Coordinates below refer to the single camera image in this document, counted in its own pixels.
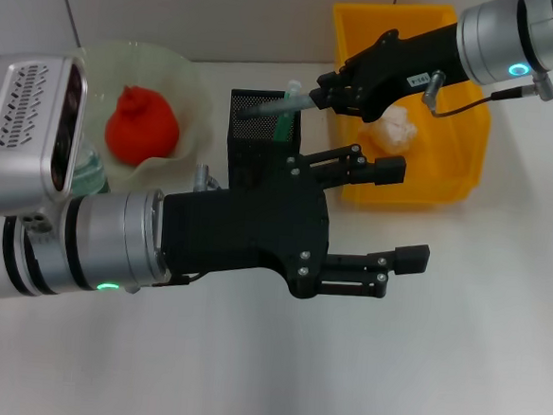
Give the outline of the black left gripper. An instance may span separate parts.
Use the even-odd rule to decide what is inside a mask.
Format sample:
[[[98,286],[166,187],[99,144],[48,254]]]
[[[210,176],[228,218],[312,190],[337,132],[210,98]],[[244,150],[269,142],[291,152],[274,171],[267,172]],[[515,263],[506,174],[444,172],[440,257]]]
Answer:
[[[172,275],[267,268],[295,298],[320,292],[329,212],[305,157],[279,162],[253,189],[165,197],[162,253]]]

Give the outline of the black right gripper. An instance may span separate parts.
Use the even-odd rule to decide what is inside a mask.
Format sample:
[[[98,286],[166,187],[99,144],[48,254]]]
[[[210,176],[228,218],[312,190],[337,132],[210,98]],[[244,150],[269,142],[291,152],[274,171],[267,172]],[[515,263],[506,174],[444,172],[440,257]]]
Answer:
[[[391,29],[337,71],[321,75],[309,97],[319,110],[375,121],[399,99],[425,92],[424,78],[432,73],[444,74],[445,85],[468,81],[457,45],[456,24],[406,39]]]

